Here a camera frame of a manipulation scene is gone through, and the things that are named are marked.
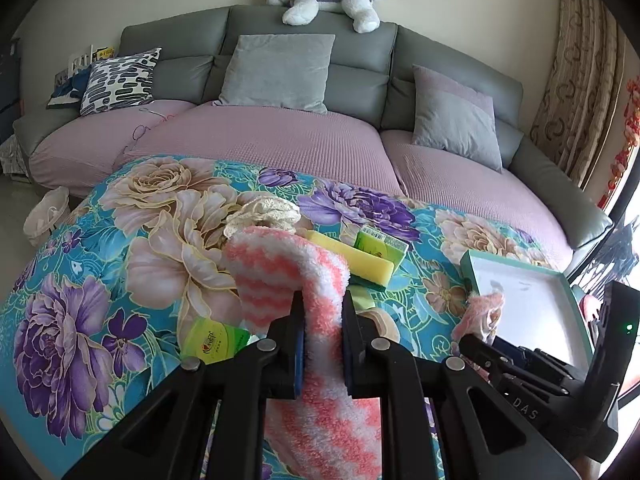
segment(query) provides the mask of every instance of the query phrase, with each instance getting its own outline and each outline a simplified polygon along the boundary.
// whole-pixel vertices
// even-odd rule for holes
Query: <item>yellow sponge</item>
[[[316,245],[344,256],[352,274],[380,286],[386,287],[389,284],[391,275],[394,273],[394,264],[392,262],[354,249],[317,231],[309,230],[306,232],[305,237]]]

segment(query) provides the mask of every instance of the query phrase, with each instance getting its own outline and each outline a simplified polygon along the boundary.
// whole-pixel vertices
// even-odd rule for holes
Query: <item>floral blanket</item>
[[[38,250],[0,309],[0,411],[53,476],[171,373],[190,320],[236,315],[235,283],[219,267],[223,227],[259,191],[346,243],[371,224],[411,244],[386,292],[370,295],[423,358],[450,352],[467,249],[548,266],[523,232],[363,187],[202,158],[127,164]],[[268,443],[262,477],[298,478]]]

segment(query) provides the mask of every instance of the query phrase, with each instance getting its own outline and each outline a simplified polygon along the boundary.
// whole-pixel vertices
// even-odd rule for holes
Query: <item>yellow-green package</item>
[[[250,337],[247,330],[199,317],[187,334],[180,356],[195,356],[207,365],[223,361],[244,348]]]
[[[394,264],[394,272],[404,260],[409,244],[371,226],[363,225],[356,235],[354,248]]]

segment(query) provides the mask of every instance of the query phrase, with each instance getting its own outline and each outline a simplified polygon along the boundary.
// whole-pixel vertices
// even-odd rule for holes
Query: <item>white basket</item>
[[[49,191],[34,207],[22,228],[24,235],[34,247],[46,242],[53,230],[60,227],[69,216],[69,190],[59,187]]]

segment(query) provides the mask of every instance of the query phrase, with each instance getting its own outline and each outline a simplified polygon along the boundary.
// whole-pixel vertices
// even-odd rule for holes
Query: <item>floor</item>
[[[620,450],[634,432],[638,420],[640,420],[640,396],[636,397],[618,412],[618,441],[609,457],[602,464],[600,468],[601,475],[609,468],[615,457],[618,456],[618,453],[620,453]]]
[[[30,184],[12,182],[0,174],[0,305],[36,252],[24,236],[22,225],[39,201]]]

